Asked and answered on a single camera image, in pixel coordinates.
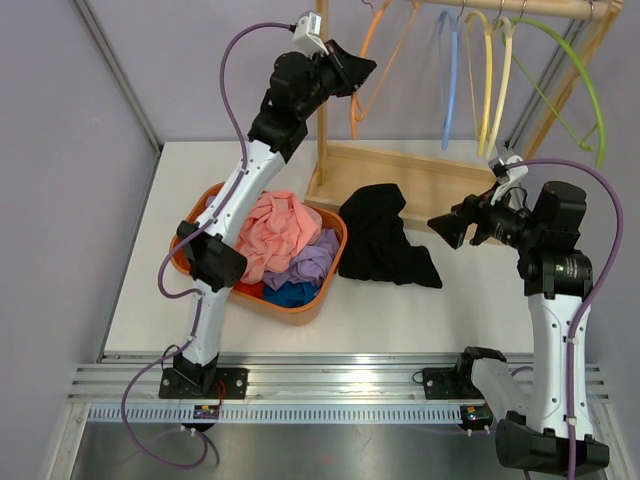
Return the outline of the blue t shirt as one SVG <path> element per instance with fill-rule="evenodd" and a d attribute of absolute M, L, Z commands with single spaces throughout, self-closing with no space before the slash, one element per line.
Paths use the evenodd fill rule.
<path fill-rule="evenodd" d="M 298 308 L 313 301 L 319 290 L 320 287 L 311 282 L 292 283 L 287 281 L 277 290 L 265 285 L 263 299 L 283 308 Z"/>

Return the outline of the green clothes hanger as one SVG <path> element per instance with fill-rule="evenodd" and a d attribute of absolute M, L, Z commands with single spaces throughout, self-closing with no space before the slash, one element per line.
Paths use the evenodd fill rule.
<path fill-rule="evenodd" d="M 516 19 L 521 18 L 514 18 L 512 20 L 514 25 L 516 27 L 530 28 L 526 25 L 516 24 Z M 588 65 L 593 58 L 595 51 L 602 43 L 604 34 L 598 21 L 584 21 L 586 21 L 586 25 L 581 31 L 582 36 L 577 41 L 577 46 L 575 47 L 576 52 L 573 50 L 569 51 L 570 55 L 576 60 L 576 66 L 579 69 L 580 75 L 573 73 L 571 70 L 566 70 L 561 76 L 560 91 L 562 92 L 562 99 L 565 99 L 567 96 L 567 101 L 564 104 L 565 107 L 577 86 L 582 85 L 585 88 L 587 93 L 587 105 L 592 109 L 593 125 L 584 134 L 576 132 L 573 127 L 571 127 L 572 130 L 583 140 L 582 146 L 578 146 L 573 140 L 572 141 L 581 151 L 593 154 L 594 167 L 600 168 L 603 166 L 605 159 L 607 132 L 599 96 L 596 91 L 595 84 L 588 72 Z"/>

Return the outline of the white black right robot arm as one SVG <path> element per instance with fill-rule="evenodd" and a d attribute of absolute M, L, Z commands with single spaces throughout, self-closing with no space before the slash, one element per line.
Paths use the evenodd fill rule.
<path fill-rule="evenodd" d="M 480 394 L 496 422 L 496 454 L 506 468 L 577 477 L 608 467 L 610 451 L 596 440 L 587 407 L 581 341 L 590 312 L 592 263 L 576 243 L 586 193 L 562 181 L 546 183 L 533 209 L 513 209 L 510 189 L 499 184 L 469 195 L 450 213 L 428 220 L 452 248 L 495 239 L 519 255 L 532 321 L 533 385 L 525 393 L 498 350 L 468 346 L 443 380 L 466 396 Z"/>

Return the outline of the black t shirt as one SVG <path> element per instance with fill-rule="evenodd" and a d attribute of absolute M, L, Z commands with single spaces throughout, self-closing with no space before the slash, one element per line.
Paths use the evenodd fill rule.
<path fill-rule="evenodd" d="M 361 281 L 417 284 L 440 289 L 443 282 L 424 246 L 413 246 L 400 212 L 406 200 L 394 183 L 356 190 L 339 208 L 348 239 L 339 274 Z"/>

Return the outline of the orange t shirt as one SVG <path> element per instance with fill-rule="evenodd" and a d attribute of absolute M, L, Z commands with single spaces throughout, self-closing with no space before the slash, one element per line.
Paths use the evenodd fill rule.
<path fill-rule="evenodd" d="M 239 281 L 233 287 L 233 291 L 237 294 L 246 295 L 256 299 L 263 299 L 264 288 L 265 288 L 265 283 L 263 281 L 259 281 L 254 284 L 247 284 L 242 281 Z"/>

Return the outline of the light blue clothes hanger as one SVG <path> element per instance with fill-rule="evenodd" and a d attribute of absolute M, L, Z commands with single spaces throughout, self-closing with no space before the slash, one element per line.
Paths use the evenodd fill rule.
<path fill-rule="evenodd" d="M 449 28 L 450 48 L 445 51 L 443 39 L 445 28 Z M 437 22 L 437 46 L 439 85 L 441 101 L 441 149 L 449 147 L 456 108 L 457 75 L 459 62 L 458 20 L 450 10 L 442 10 Z"/>

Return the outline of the cream clothes hanger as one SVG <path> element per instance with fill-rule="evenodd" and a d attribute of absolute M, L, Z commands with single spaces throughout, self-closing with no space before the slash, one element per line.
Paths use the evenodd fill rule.
<path fill-rule="evenodd" d="M 512 55 L 513 55 L 513 37 L 514 37 L 514 25 L 509 18 L 502 13 L 503 7 L 500 7 L 499 15 L 492 23 L 491 33 L 500 32 L 501 40 L 504 45 L 504 57 L 503 67 L 500 77 L 500 86 L 498 91 L 498 98 L 494 109 L 494 118 L 491 130 L 489 132 L 489 138 L 486 142 L 486 150 L 484 152 L 484 158 L 489 160 L 493 150 L 496 146 L 498 133 L 501 127 L 504 106 L 506 102 L 506 96 L 508 86 L 510 82 Z"/>

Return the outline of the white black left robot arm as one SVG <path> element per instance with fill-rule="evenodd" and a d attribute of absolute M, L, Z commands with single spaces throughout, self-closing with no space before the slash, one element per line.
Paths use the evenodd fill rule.
<path fill-rule="evenodd" d="M 240 281 L 246 258 L 234 248 L 241 227 L 271 179 L 305 139 L 306 121 L 330 97 L 356 93 L 375 70 L 373 60 L 347 53 L 329 40 L 324 51 L 279 56 L 248 142 L 234 173 L 199 217 L 179 224 L 177 250 L 189 263 L 193 316 L 184 346 L 164 369 L 162 399 L 215 398 L 221 328 L 227 299 Z"/>

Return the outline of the pink t shirt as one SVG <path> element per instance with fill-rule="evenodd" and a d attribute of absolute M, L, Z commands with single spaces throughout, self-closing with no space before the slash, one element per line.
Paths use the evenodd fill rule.
<path fill-rule="evenodd" d="M 283 273 L 321 232 L 322 217 L 288 190 L 262 193 L 238 235 L 235 250 L 247 260 L 241 281 L 260 282 L 266 272 Z"/>

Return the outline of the purple t shirt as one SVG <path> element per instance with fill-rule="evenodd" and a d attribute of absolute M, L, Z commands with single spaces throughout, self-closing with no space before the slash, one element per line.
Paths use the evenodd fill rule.
<path fill-rule="evenodd" d="M 305 246 L 295 256 L 289 267 L 281 272 L 266 271 L 263 282 L 269 288 L 280 290 L 287 282 L 292 284 L 310 283 L 321 287 L 326 280 L 336 257 L 340 242 L 333 229 L 323 228 L 318 239 Z"/>

